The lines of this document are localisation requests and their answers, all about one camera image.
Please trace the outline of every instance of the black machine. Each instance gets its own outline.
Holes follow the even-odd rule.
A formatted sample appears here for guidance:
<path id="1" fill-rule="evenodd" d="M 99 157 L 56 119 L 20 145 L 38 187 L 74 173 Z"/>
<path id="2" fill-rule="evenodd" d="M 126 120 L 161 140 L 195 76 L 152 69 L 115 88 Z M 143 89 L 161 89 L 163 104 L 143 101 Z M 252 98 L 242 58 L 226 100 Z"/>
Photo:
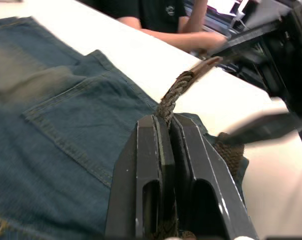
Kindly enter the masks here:
<path id="1" fill-rule="evenodd" d="M 254 63 L 261 87 L 289 109 L 248 123 L 227 144 L 302 129 L 302 4 L 236 35 L 207 58 L 212 56 Z M 168 128 L 164 119 L 148 115 L 137 122 L 115 165 L 105 238 L 163 239 L 177 229 L 197 239 L 258 239 L 225 161 L 194 121 L 176 114 Z"/>

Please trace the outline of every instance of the jeans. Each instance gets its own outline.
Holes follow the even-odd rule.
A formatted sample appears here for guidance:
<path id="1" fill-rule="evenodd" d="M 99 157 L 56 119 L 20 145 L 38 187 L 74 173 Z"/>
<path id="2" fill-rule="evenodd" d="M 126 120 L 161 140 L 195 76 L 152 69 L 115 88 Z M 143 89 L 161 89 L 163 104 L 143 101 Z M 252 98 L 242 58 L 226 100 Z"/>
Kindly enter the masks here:
<path id="1" fill-rule="evenodd" d="M 156 106 L 100 51 L 0 19 L 0 239 L 102 236 L 114 163 Z"/>

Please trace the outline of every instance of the black t-shirt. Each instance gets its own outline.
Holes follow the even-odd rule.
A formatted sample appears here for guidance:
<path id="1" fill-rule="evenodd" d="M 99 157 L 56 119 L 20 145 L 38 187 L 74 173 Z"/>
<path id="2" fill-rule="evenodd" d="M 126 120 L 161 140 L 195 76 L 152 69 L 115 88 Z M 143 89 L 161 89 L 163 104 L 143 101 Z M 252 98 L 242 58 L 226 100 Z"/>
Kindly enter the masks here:
<path id="1" fill-rule="evenodd" d="M 182 0 L 81 0 L 115 18 L 135 17 L 142 28 L 176 33 L 179 17 L 187 16 Z"/>

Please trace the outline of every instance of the metal clamp jaw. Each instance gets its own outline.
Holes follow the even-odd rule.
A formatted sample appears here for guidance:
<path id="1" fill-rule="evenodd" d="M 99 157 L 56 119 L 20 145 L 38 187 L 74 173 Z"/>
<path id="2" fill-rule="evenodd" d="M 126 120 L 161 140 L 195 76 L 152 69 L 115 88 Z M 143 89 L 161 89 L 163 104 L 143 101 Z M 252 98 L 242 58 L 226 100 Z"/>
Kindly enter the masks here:
<path id="1" fill-rule="evenodd" d="M 227 165 L 198 126 L 175 115 L 137 122 L 114 169 L 105 238 L 257 239 Z"/>

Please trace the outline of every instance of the denim fabric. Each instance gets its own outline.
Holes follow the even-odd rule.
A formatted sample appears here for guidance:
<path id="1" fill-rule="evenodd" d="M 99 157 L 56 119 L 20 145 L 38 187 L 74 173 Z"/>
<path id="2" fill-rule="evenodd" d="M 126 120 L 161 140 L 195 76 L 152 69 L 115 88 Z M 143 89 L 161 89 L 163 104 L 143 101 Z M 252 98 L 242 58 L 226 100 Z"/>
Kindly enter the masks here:
<path id="1" fill-rule="evenodd" d="M 114 163 L 156 105 L 100 51 L 0 19 L 0 239 L 101 236 Z"/>

